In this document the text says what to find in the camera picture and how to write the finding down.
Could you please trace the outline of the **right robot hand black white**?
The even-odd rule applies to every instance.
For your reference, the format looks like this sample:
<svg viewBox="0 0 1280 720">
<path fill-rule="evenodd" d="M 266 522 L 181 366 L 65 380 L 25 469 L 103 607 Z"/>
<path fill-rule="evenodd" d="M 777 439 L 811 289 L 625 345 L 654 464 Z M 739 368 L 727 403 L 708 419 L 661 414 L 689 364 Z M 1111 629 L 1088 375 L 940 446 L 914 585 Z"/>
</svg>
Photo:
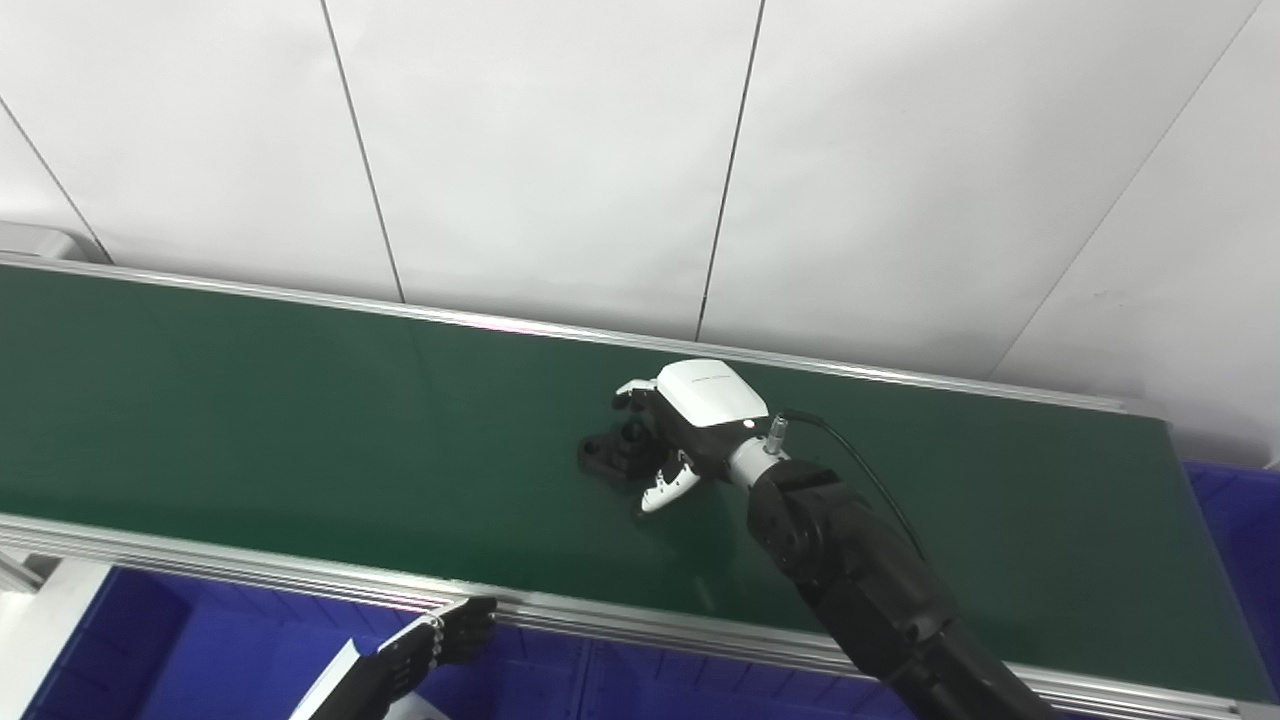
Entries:
<svg viewBox="0 0 1280 720">
<path fill-rule="evenodd" d="M 787 420 L 728 364 L 708 357 L 663 366 L 652 379 L 632 379 L 613 397 L 617 409 L 646 414 L 663 446 L 640 515 L 652 515 L 703 480 L 749 491 L 790 456 L 782 443 Z"/>
</svg>

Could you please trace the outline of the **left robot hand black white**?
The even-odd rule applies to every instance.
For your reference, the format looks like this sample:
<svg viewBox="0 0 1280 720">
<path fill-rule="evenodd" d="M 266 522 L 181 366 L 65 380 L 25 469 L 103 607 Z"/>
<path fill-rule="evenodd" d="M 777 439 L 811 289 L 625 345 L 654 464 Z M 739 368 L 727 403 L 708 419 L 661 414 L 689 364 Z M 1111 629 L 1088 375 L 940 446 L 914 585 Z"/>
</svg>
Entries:
<svg viewBox="0 0 1280 720">
<path fill-rule="evenodd" d="M 348 639 L 291 712 L 291 719 L 443 719 L 420 693 L 440 666 L 468 664 L 492 641 L 498 601 L 474 596 L 428 611 L 371 653 Z"/>
</svg>

